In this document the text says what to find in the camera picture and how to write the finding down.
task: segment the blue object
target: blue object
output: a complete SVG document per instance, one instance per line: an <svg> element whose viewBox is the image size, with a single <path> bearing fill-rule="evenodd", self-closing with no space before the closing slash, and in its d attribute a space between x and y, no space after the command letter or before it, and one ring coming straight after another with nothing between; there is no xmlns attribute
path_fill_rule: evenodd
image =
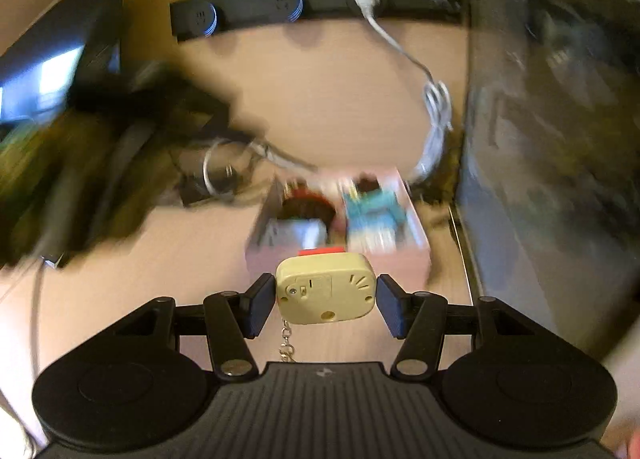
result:
<svg viewBox="0 0 640 459"><path fill-rule="evenodd" d="M255 338L267 322L276 302L276 279L263 273L242 295L246 301L247 316L242 319L241 330L245 338Z"/></svg>
<svg viewBox="0 0 640 459"><path fill-rule="evenodd" d="M404 293L399 285L388 275L380 275L376 285L376 305L389 332L393 338L406 338L409 332L404 312L402 310L401 295Z"/></svg>
<svg viewBox="0 0 640 459"><path fill-rule="evenodd" d="M303 8L302 0L298 0L298 5L296 6L296 9L293 10L293 12L287 18L287 20L289 20L289 22L295 22L302 14L302 8Z"/></svg>
<svg viewBox="0 0 640 459"><path fill-rule="evenodd" d="M356 199L345 195L344 203L350 231L372 228L397 231L406 220L392 190L375 190Z"/></svg>
<svg viewBox="0 0 640 459"><path fill-rule="evenodd" d="M209 5L211 6L211 11L213 12L213 20L211 20L211 25L204 31L204 36L211 36L218 26L218 14L216 12L216 8L213 4Z"/></svg>

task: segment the black circular pad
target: black circular pad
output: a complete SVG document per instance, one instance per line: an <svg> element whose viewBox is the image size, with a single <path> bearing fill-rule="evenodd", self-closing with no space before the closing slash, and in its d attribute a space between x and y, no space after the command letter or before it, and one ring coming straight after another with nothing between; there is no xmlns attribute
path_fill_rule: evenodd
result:
<svg viewBox="0 0 640 459"><path fill-rule="evenodd" d="M144 338L114 340L90 340L38 376L33 406L54 439L97 452L137 449L186 428L202 409L207 381L196 363Z"/></svg>
<svg viewBox="0 0 640 459"><path fill-rule="evenodd" d="M454 416L490 441L554 448L594 437L609 422L616 386L598 362L534 336L482 346L444 373Z"/></svg>

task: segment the screw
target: screw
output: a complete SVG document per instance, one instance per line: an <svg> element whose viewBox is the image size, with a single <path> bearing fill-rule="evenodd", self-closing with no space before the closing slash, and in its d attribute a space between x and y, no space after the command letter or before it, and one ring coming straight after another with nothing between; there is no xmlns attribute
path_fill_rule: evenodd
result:
<svg viewBox="0 0 640 459"><path fill-rule="evenodd" d="M251 372L252 368L254 366L246 360L226 360L220 366L220 370L227 376L244 376Z"/></svg>
<svg viewBox="0 0 640 459"><path fill-rule="evenodd" d="M422 360L402 360L396 365L396 369L399 373L405 376L420 376L423 375L429 368L429 365Z"/></svg>

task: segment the beige plastic device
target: beige plastic device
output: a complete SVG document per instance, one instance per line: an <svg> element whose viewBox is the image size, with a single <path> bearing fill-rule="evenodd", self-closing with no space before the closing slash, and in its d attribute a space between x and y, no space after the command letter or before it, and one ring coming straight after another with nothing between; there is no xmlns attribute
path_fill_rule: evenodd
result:
<svg viewBox="0 0 640 459"><path fill-rule="evenodd" d="M376 303L376 276L358 253L305 255L276 270L276 299L289 323L307 325L353 320Z"/></svg>

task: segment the red object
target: red object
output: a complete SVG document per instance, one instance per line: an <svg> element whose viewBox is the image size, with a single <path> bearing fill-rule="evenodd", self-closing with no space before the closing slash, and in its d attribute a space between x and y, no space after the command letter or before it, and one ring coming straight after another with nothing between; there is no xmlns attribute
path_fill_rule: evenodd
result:
<svg viewBox="0 0 640 459"><path fill-rule="evenodd" d="M288 197L295 197L298 199L303 199L303 198L316 199L325 204L328 204L332 208L334 207L333 203L329 199L327 199L324 195L322 195L321 193L312 192L308 188L296 188L294 190L291 190Z"/></svg>
<svg viewBox="0 0 640 459"><path fill-rule="evenodd" d="M306 255L324 255L325 253L346 253L342 246L331 246L329 248L316 248L316 249L301 249L298 252L299 257L306 257Z"/></svg>

